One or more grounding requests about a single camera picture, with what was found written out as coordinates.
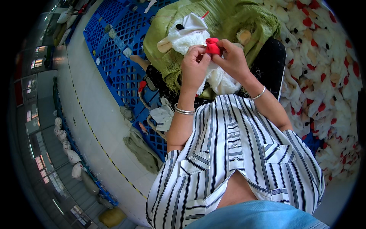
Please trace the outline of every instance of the pile of plush toys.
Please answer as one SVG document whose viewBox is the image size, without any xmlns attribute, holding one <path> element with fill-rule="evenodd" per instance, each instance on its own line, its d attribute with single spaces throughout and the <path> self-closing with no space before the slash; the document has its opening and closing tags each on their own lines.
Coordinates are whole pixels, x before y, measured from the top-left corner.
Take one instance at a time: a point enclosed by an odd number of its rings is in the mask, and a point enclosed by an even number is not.
<svg viewBox="0 0 366 229">
<path fill-rule="evenodd" d="M 359 169 L 356 129 L 359 66 L 341 24 L 321 0 L 256 0 L 281 22 L 286 67 L 280 103 L 294 131 L 324 144 L 315 158 L 326 184 Z"/>
</svg>

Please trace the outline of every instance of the black eye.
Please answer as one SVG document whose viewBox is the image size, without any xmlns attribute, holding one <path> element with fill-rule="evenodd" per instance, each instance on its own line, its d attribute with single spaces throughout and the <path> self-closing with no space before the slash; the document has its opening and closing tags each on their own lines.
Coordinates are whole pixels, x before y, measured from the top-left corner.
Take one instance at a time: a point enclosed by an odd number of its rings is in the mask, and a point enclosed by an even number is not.
<svg viewBox="0 0 366 229">
<path fill-rule="evenodd" d="M 184 26 L 183 26 L 183 25 L 181 25 L 181 24 L 178 24 L 178 25 L 176 25 L 175 27 L 177 28 L 177 30 L 184 29 Z"/>
</svg>

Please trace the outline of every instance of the black fabric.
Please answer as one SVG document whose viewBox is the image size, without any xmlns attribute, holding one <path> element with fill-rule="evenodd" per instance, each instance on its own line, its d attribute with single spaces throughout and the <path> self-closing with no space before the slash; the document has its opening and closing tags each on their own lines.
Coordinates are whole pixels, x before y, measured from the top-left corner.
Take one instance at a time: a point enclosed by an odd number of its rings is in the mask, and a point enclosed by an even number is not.
<svg viewBox="0 0 366 229">
<path fill-rule="evenodd" d="M 253 62 L 250 71 L 252 74 L 266 86 L 277 99 L 280 95 L 283 71 L 285 68 L 286 60 L 286 49 L 283 44 L 270 37 L 262 49 L 260 50 L 258 56 Z M 174 107 L 174 104 L 178 103 L 179 94 L 175 94 L 170 91 L 166 83 L 163 81 L 163 76 L 161 73 L 149 65 L 146 69 L 146 76 L 150 78 L 154 86 L 159 89 L 160 97 L 164 96 Z M 247 98 L 249 95 L 244 94 L 242 91 L 237 93 L 238 96 Z M 196 98 L 194 102 L 194 108 L 210 103 L 212 100 Z"/>
</svg>

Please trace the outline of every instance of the black and yellow floor line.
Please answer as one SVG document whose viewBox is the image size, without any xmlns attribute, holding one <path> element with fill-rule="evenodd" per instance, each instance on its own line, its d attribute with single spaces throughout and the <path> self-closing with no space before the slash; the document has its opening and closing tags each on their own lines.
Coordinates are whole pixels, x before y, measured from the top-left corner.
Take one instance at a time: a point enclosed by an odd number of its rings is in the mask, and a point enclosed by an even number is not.
<svg viewBox="0 0 366 229">
<path fill-rule="evenodd" d="M 79 101 L 79 98 L 78 98 L 78 94 L 77 94 L 77 92 L 76 92 L 76 89 L 75 89 L 75 86 L 74 86 L 74 81 L 73 81 L 73 79 L 72 79 L 72 74 L 71 74 L 71 69 L 70 69 L 70 62 L 69 62 L 69 59 L 68 59 L 68 52 L 67 52 L 67 47 L 66 47 L 66 55 L 67 55 L 67 63 L 68 63 L 68 67 L 69 67 L 69 71 L 70 71 L 70 77 L 71 77 L 71 82 L 72 82 L 72 87 L 74 88 L 74 91 L 75 91 L 75 94 L 76 94 L 76 99 L 78 100 L 78 103 L 79 103 L 79 106 L 80 106 L 80 109 L 81 109 L 81 111 L 82 111 L 82 113 L 83 113 L 83 115 L 84 115 L 84 118 L 85 118 L 85 120 L 86 120 L 86 122 L 88 123 L 88 126 L 89 126 L 89 128 L 90 128 L 90 130 L 91 130 L 91 132 L 93 133 L 93 136 L 95 137 L 95 139 L 97 140 L 97 142 L 98 142 L 98 144 L 100 145 L 100 147 L 102 148 L 102 150 L 103 150 L 103 152 L 107 155 L 107 157 L 109 158 L 109 160 L 112 162 L 112 164 L 114 165 L 114 167 L 118 170 L 118 172 L 126 179 L 126 181 L 130 184 L 130 185 L 132 185 L 132 187 L 134 187 L 134 189 L 137 191 L 137 192 L 139 192 L 145 199 L 147 199 L 147 197 L 144 195 L 144 194 L 142 194 L 142 192 L 140 192 L 132 183 L 131 183 L 131 181 L 129 181 L 128 179 L 127 179 L 127 177 L 121 172 L 121 170 L 119 170 L 119 168 L 116 166 L 116 164 L 112 161 L 112 159 L 110 158 L 110 156 L 108 155 L 108 153 L 104 150 L 104 148 L 103 148 L 103 146 L 102 146 L 102 144 L 99 142 L 99 140 L 98 140 L 98 138 L 97 138 L 97 136 L 95 135 L 95 133 L 94 133 L 94 131 L 93 131 L 93 129 L 92 129 L 92 127 L 91 127 L 91 125 L 89 124 L 89 121 L 88 121 L 88 119 L 86 118 L 86 115 L 85 115 L 85 113 L 84 113 L 84 110 L 83 110 L 83 107 L 81 106 L 81 104 L 80 104 L 80 101 Z"/>
</svg>

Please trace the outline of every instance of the forearm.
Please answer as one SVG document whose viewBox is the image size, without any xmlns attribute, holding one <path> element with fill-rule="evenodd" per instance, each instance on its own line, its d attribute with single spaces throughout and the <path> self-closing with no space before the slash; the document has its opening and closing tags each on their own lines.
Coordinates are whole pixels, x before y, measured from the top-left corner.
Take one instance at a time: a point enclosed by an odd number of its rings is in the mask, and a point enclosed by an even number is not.
<svg viewBox="0 0 366 229">
<path fill-rule="evenodd" d="M 194 110 L 194 99 L 197 91 L 182 88 L 178 100 L 178 108 L 186 111 Z M 169 132 L 167 133 L 167 151 L 182 150 L 192 134 L 193 115 L 174 113 Z"/>
<path fill-rule="evenodd" d="M 239 81 L 248 91 L 251 98 L 262 93 L 264 86 L 250 72 Z M 280 131 L 292 130 L 291 122 L 286 111 L 269 90 L 265 90 L 261 97 L 254 100 L 258 111 L 271 121 Z"/>
</svg>

